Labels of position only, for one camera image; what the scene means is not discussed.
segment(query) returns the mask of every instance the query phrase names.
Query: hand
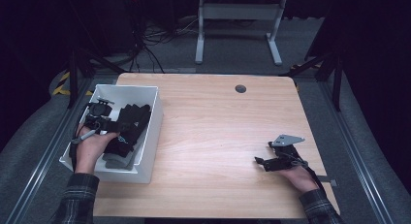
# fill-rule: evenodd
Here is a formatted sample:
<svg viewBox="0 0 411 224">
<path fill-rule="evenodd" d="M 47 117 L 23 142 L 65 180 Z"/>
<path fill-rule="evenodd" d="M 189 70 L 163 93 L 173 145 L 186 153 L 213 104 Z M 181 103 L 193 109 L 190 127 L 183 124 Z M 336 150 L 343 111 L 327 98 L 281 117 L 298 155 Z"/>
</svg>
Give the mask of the hand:
<svg viewBox="0 0 411 224">
<path fill-rule="evenodd" d="M 80 135 L 90 131 L 85 126 L 80 126 Z M 107 144 L 119 133 L 107 133 L 105 135 L 94 134 L 81 141 L 77 148 L 77 166 L 75 173 L 94 174 L 97 159 L 103 154 Z"/>
<path fill-rule="evenodd" d="M 317 183 L 311 177 L 311 174 L 302 166 L 296 166 L 291 169 L 278 171 L 281 175 L 290 180 L 301 193 L 318 189 Z"/>
</svg>

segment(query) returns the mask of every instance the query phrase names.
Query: person's left hand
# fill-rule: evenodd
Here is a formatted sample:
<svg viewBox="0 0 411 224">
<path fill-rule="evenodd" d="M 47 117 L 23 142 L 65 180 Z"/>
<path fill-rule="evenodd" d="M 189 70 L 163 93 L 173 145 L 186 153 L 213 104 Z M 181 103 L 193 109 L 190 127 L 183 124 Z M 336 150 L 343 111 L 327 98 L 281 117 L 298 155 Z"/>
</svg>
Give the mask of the person's left hand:
<svg viewBox="0 0 411 224">
<path fill-rule="evenodd" d="M 80 126 L 80 135 L 90 131 L 85 126 Z M 81 141 L 77 147 L 77 166 L 75 173 L 94 174 L 97 159 L 103 154 L 107 144 L 119 133 L 107 133 L 105 135 L 94 134 Z"/>
</svg>

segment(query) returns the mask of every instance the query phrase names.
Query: black glove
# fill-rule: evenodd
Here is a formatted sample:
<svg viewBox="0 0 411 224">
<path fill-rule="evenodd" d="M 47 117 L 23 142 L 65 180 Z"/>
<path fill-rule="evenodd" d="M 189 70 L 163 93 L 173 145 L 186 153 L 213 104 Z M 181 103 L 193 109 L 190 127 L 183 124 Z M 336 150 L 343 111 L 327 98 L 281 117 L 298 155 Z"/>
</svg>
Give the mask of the black glove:
<svg viewBox="0 0 411 224">
<path fill-rule="evenodd" d="M 117 123 L 122 126 L 129 126 L 125 131 L 120 132 L 120 135 L 112 139 L 106 147 L 105 153 L 112 153 L 126 157 L 130 151 L 133 151 L 133 146 L 137 139 L 142 134 L 142 131 L 147 126 L 151 117 L 149 105 L 144 105 L 141 108 L 137 105 L 127 105 L 120 110 Z"/>
</svg>

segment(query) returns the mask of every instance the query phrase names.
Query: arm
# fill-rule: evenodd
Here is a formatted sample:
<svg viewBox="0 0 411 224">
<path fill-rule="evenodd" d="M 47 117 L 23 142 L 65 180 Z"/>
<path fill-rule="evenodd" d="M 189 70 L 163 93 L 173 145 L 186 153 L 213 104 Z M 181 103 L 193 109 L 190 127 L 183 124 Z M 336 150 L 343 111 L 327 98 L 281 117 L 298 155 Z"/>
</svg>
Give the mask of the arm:
<svg viewBox="0 0 411 224">
<path fill-rule="evenodd" d="M 84 127 L 81 132 L 86 133 L 88 129 Z M 93 175 L 94 167 L 109 141 L 117 136 L 117 133 L 93 135 L 79 143 L 76 171 L 69 179 L 52 223 L 93 222 L 94 201 L 100 181 Z"/>
<path fill-rule="evenodd" d="M 327 199 L 326 194 L 318 188 L 314 179 L 306 169 L 302 166 L 297 166 L 278 172 L 287 177 L 302 193 L 300 201 L 304 207 L 309 223 L 344 223 Z"/>
</svg>

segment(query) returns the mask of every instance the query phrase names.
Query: white plastic bin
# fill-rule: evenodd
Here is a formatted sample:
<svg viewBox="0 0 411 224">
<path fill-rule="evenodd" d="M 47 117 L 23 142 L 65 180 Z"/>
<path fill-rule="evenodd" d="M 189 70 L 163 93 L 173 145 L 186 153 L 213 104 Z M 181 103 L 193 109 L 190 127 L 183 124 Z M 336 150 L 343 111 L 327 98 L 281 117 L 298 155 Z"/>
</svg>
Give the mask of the white plastic bin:
<svg viewBox="0 0 411 224">
<path fill-rule="evenodd" d="M 158 87 L 99 84 L 96 85 L 96 90 L 90 102 L 98 103 L 98 98 L 114 102 L 114 104 L 110 104 L 112 107 L 110 118 L 112 120 L 117 120 L 120 109 L 128 104 L 135 104 L 140 107 L 148 104 L 151 107 L 151 117 L 147 129 L 144 131 L 145 134 L 140 136 L 144 139 L 142 145 L 136 148 L 138 152 L 132 170 L 107 169 L 105 167 L 106 161 L 100 157 L 94 175 L 101 181 L 149 183 L 163 120 L 163 107 L 159 98 Z M 70 144 L 68 144 L 59 161 L 72 170 L 72 159 L 69 157 L 69 150 Z"/>
</svg>

